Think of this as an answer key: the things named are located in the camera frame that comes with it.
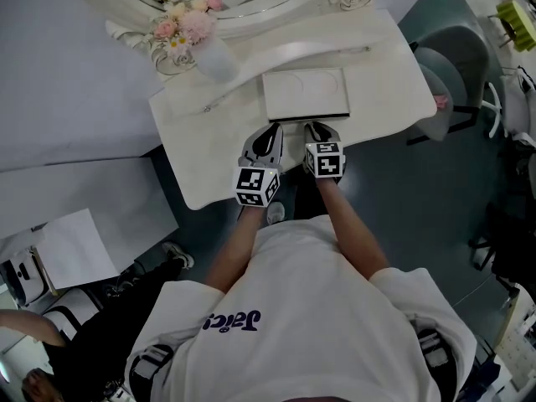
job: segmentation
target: shoe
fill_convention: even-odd
[[[340,142],[341,137],[333,128],[321,122],[308,122],[305,125],[305,143]]]
[[[183,270],[189,270],[193,267],[193,257],[187,253],[184,253],[184,250],[181,249],[177,243],[173,243],[172,241],[166,241],[162,243],[162,248],[166,253],[167,260],[183,261]]]
[[[239,167],[277,168],[283,156],[283,128],[278,123],[263,126],[253,133],[244,143]]]
[[[279,224],[285,220],[285,206],[279,201],[275,201],[268,206],[266,211],[268,225]]]

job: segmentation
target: white box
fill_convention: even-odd
[[[262,79],[270,121],[350,116],[342,69],[274,71]]]

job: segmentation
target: black pants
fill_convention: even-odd
[[[312,219],[327,214],[326,205],[312,174],[301,172],[294,199],[294,220]]]
[[[104,389],[111,381],[123,380],[127,358],[163,284],[177,280],[182,266],[181,260],[164,262],[113,299],[76,333],[71,347],[80,354],[85,369],[91,371],[88,379],[95,385]]]

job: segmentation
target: sneaker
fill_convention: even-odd
[[[177,243],[166,241],[165,243],[162,243],[162,248],[166,253],[167,260],[183,261],[183,270],[189,270],[193,267],[193,257],[187,253],[184,253],[184,250],[181,249]]]
[[[274,201],[268,206],[266,220],[269,225],[278,224],[285,220],[285,206],[279,201]]]

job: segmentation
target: pink flower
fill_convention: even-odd
[[[166,19],[165,21],[162,21],[160,24],[157,25],[157,27],[154,29],[154,37],[157,39],[165,39],[168,37],[172,37],[175,32],[177,31],[177,24],[174,23],[171,19]]]
[[[207,0],[207,4],[209,5],[209,8],[213,10],[221,10],[221,8],[224,6],[223,0]]]
[[[181,19],[181,29],[192,41],[197,44],[206,39],[214,30],[215,20],[207,13],[193,10],[186,13]]]

